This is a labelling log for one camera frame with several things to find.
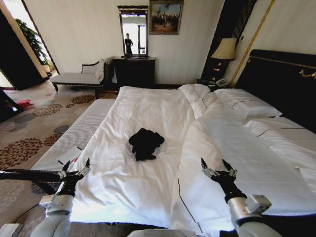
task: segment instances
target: lampshade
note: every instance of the lampshade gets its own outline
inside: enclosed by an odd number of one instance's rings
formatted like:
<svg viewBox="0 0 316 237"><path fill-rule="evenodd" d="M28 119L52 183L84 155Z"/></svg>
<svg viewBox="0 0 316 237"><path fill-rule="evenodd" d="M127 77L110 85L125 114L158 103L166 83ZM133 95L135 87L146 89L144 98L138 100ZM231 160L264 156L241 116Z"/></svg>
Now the lampshade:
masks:
<svg viewBox="0 0 316 237"><path fill-rule="evenodd" d="M236 38L223 38L211 58L235 59Z"/></svg>

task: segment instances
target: table lamp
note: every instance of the table lamp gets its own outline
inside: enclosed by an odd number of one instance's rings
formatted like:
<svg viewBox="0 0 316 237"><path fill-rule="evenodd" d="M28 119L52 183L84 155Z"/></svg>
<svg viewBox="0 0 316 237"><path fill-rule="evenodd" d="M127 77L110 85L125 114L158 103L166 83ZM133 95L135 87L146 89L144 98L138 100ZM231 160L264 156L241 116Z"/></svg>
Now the table lamp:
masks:
<svg viewBox="0 0 316 237"><path fill-rule="evenodd" d="M236 45L236 38L222 38L219 46L212 54L211 58L220 59L220 60L229 60L232 61L235 59L235 45ZM218 75L221 74L221 66L222 62L217 63L217 68L213 68L214 74ZM217 76L214 75L212 80L216 80Z"/></svg>

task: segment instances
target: picture frame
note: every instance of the picture frame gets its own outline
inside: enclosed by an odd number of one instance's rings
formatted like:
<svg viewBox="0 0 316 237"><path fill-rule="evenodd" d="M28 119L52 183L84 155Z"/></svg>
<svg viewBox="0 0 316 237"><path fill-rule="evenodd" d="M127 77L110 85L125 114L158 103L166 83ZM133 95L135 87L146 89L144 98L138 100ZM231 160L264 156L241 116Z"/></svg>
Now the picture frame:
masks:
<svg viewBox="0 0 316 237"><path fill-rule="evenodd" d="M184 0L150 0L150 35L178 35Z"/></svg>

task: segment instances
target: patterned carpet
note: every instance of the patterned carpet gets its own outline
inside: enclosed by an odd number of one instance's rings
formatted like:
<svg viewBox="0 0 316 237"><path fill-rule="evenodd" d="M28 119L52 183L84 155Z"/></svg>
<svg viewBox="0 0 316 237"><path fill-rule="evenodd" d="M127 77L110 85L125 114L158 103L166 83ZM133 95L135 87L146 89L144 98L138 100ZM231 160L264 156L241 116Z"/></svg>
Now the patterned carpet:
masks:
<svg viewBox="0 0 316 237"><path fill-rule="evenodd" d="M13 100L31 99L32 105L0 124L0 170L30 169L95 100L93 89L59 86L56 92L49 81L23 91L6 93ZM116 95L100 94L100 98L116 98ZM28 181L0 180L0 227L13 223L40 201L42 195L35 195L31 188L34 192ZM24 224L18 236L29 236L42 218L43 208L40 206L27 212L17 220ZM82 235L78 235L76 226ZM77 224L72 232L76 236L87 236L83 234L87 233L84 230L91 231L91 228Z"/></svg>

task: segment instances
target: black headboard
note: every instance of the black headboard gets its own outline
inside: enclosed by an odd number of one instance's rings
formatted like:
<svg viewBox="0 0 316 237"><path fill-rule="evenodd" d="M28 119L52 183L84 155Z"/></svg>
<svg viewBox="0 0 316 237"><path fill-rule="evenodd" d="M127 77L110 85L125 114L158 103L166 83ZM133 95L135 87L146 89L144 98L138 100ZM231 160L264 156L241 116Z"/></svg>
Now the black headboard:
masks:
<svg viewBox="0 0 316 237"><path fill-rule="evenodd" d="M254 49L235 88L316 133L316 55Z"/></svg>

